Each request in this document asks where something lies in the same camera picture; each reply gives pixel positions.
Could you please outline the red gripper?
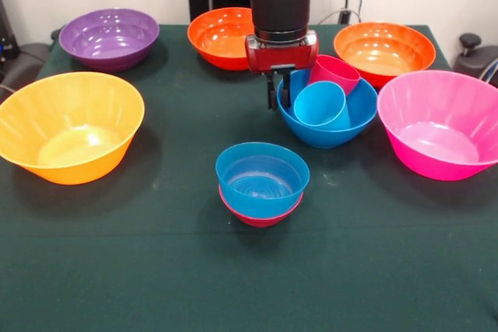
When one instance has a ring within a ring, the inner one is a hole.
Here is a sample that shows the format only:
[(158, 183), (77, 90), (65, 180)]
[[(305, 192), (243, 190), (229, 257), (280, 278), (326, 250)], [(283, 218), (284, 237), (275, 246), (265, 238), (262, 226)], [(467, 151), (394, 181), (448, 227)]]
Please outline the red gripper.
[[(291, 44), (270, 44), (252, 34), (245, 38), (245, 51), (249, 69), (256, 74), (266, 74), (268, 108), (276, 110), (274, 72), (283, 69), (311, 68), (318, 55), (318, 36), (314, 30), (308, 30), (304, 38)], [(291, 72), (291, 70), (282, 71), (280, 102), (285, 108), (291, 106)]]

